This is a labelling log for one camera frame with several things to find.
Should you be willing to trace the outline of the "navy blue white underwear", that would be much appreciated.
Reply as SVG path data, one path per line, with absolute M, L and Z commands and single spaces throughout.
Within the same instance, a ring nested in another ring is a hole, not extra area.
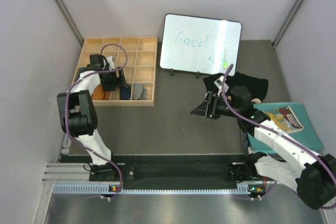
M 131 86 L 126 84 L 120 87 L 120 100 L 130 100 L 131 99 Z

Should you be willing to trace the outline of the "grey underwear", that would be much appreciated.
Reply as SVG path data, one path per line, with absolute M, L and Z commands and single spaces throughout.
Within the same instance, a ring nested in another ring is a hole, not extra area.
M 133 100 L 146 100 L 147 89 L 141 83 L 133 85 Z

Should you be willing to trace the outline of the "black underwear beige waistband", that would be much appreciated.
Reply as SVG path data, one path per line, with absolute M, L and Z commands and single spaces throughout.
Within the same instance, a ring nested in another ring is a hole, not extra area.
M 203 79 L 206 90 L 217 93 L 218 88 L 214 85 L 214 81 L 223 76 L 223 73 L 217 73 L 210 75 L 209 77 L 205 77 Z M 268 92 L 268 80 L 267 79 L 259 79 L 255 77 L 248 76 L 246 74 L 236 72 L 233 76 L 228 76 L 225 81 L 225 93 L 227 95 L 230 94 L 230 91 L 233 87 L 236 86 L 245 86 L 249 93 L 251 94 L 252 99 L 258 99 L 262 102 Z

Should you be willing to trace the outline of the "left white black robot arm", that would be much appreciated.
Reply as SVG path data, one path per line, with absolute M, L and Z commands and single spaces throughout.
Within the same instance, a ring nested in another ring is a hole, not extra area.
M 102 54 L 90 55 L 89 60 L 87 67 L 78 72 L 69 90 L 57 95 L 61 129 L 91 157 L 91 181 L 122 179 L 121 169 L 113 162 L 112 151 L 98 131 L 98 115 L 92 100 L 98 87 L 115 80 L 116 69 L 112 60 Z

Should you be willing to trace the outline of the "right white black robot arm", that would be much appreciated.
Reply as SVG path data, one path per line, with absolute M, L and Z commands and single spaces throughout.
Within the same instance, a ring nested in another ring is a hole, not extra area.
M 264 112 L 257 109 L 244 86 L 230 95 L 222 89 L 206 92 L 204 101 L 191 111 L 208 119 L 230 116 L 239 128 L 275 151 L 283 160 L 257 152 L 246 157 L 245 174 L 252 180 L 268 177 L 293 190 L 311 209 L 333 209 L 335 199 L 335 157 L 314 152 L 282 131 Z

